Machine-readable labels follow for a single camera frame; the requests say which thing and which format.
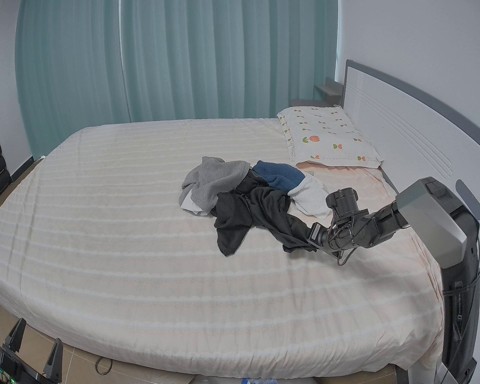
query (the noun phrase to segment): fitted sheet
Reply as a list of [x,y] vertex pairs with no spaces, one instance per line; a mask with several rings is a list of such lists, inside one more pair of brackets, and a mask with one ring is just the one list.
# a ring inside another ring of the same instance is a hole
[[[0,207],[0,304],[75,347],[177,372],[297,378],[435,365],[440,269],[413,230],[343,267],[320,251],[285,253],[261,228],[226,258],[215,218],[178,206],[204,155],[288,162],[277,119],[72,135]],[[360,208],[395,196],[377,169],[299,167],[330,191],[354,187]]]

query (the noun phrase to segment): pillow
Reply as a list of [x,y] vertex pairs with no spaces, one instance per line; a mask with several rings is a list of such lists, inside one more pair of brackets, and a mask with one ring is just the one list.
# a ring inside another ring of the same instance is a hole
[[341,107],[290,107],[277,116],[293,165],[378,168],[383,161]]

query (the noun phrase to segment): curtain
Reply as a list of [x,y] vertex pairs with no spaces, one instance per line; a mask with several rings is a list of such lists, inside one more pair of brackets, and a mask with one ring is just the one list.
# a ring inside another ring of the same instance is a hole
[[266,118],[335,75],[333,0],[23,0],[19,101],[34,158],[129,121]]

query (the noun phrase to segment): bed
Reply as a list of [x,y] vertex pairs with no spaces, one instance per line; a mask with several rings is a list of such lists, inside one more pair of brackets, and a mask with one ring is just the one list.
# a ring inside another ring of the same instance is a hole
[[[356,96],[344,109],[371,138],[359,92],[346,86]],[[278,119],[118,124],[72,135],[0,207],[0,304],[64,343],[169,371],[299,378],[388,363],[435,371],[442,278],[412,229],[359,249],[341,268],[323,252],[285,253],[261,228],[225,258],[215,218],[178,206],[183,178],[204,155],[289,160]],[[405,188],[408,178],[382,155],[394,186]],[[355,188],[371,211],[395,198],[378,169],[299,167],[329,190]]]

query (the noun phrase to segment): wall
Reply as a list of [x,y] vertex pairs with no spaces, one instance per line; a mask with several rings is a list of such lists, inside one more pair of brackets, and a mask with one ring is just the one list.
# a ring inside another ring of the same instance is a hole
[[15,31],[19,7],[20,0],[0,0],[0,145],[10,174],[32,155],[15,79]]
[[[435,96],[480,126],[480,1],[339,0],[337,78],[368,65]],[[480,361],[480,332],[474,357]],[[480,365],[472,383],[480,383]]]

